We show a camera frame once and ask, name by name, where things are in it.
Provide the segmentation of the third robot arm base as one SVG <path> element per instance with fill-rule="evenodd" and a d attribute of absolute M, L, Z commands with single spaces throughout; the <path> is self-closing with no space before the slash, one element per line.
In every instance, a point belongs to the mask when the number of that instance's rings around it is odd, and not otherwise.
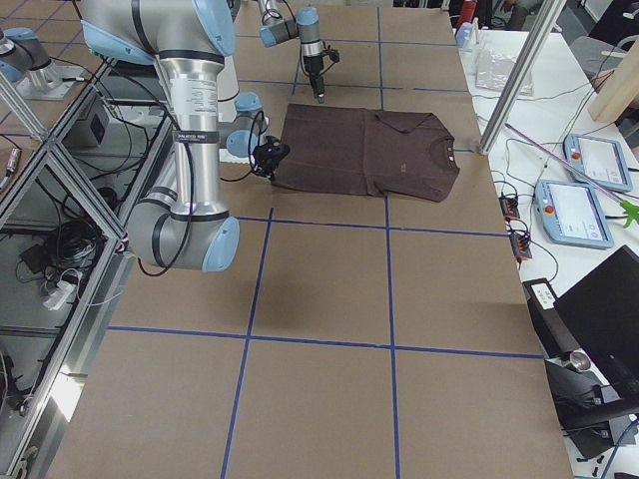
<path fill-rule="evenodd" d="M 1 31 L 1 73 L 23 98 L 61 101 L 85 81 L 83 72 L 83 67 L 56 64 L 33 30 Z"/>

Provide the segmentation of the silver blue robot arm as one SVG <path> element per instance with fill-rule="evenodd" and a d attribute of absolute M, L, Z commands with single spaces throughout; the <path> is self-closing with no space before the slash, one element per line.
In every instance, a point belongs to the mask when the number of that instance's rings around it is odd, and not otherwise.
<path fill-rule="evenodd" d="M 287 1 L 284 4 L 290 16 L 280 11 L 276 1 L 259 1 L 262 27 L 260 37 L 265 47 L 270 48 L 289 40 L 300 41 L 300 62 L 302 73 L 309 80 L 315 99 L 323 104 L 325 100 L 324 59 L 333 63 L 339 61 L 339 52 L 332 49 L 321 38 L 320 18 L 316 7 L 307 6 L 294 13 Z"/>
<path fill-rule="evenodd" d="M 219 100 L 235 81 L 232 10 L 225 1 L 86 1 L 87 46 L 115 60 L 155 67 L 173 124 L 173 151 L 133 207 L 128 240 L 159 267 L 223 271 L 235 257 L 239 221 L 220 194 L 220 151 L 246 158 L 260 144 L 258 97 Z M 223 111 L 230 119 L 223 121 Z"/>

